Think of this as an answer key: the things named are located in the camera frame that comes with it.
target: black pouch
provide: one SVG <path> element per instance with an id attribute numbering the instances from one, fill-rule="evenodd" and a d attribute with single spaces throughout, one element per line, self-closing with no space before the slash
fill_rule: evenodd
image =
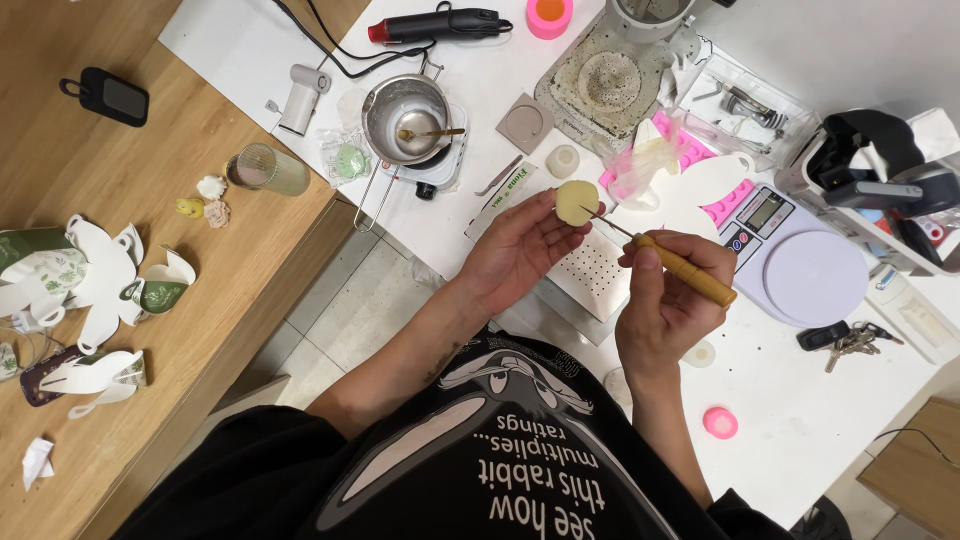
<path id="1" fill-rule="evenodd" d="M 70 91 L 69 86 L 77 87 Z M 147 123 L 147 108 L 150 94 L 147 90 L 113 75 L 99 67 L 85 67 L 80 81 L 60 79 L 60 91 L 80 100 L 87 110 L 141 128 Z"/>

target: gold spoon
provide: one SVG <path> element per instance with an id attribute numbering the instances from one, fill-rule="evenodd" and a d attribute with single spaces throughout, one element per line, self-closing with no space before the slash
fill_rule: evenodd
<path id="1" fill-rule="evenodd" d="M 433 135 L 460 135 L 466 133 L 467 130 L 464 128 L 457 128 L 455 130 L 440 130 L 438 132 L 425 132 L 422 134 L 415 134 L 410 130 L 396 130 L 396 138 L 400 140 L 413 140 L 415 136 L 433 136 Z"/>

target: wooden handle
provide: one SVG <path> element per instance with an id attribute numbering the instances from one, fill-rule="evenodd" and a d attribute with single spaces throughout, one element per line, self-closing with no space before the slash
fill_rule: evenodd
<path id="1" fill-rule="evenodd" d="M 736 300 L 736 291 L 717 281 L 716 278 L 704 272 L 699 266 L 686 260 L 672 251 L 660 246 L 656 240 L 644 234 L 634 236 L 634 245 L 637 248 L 653 248 L 660 255 L 663 267 L 669 270 L 680 281 L 690 285 L 693 290 L 707 297 L 720 307 L 728 307 Z"/>

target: person's left hand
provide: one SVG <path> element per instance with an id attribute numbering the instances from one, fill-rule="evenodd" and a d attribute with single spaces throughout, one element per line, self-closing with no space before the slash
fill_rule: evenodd
<path id="1" fill-rule="evenodd" d="M 529 292 L 592 229 L 590 223 L 574 228 L 561 221 L 553 211 L 556 202 L 557 190 L 551 187 L 496 216 L 451 282 L 488 318 Z M 604 210 L 601 203 L 597 213 Z"/>

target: person's right hand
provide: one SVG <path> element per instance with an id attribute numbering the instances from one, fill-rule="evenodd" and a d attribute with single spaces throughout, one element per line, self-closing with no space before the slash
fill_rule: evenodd
<path id="1" fill-rule="evenodd" d="M 657 243 L 721 283 L 733 281 L 736 254 L 695 234 L 649 231 Z M 723 324 L 727 311 L 669 272 L 653 248 L 623 247 L 620 266 L 633 268 L 630 302 L 616 321 L 616 348 L 627 381 L 679 383 L 678 360 Z"/>

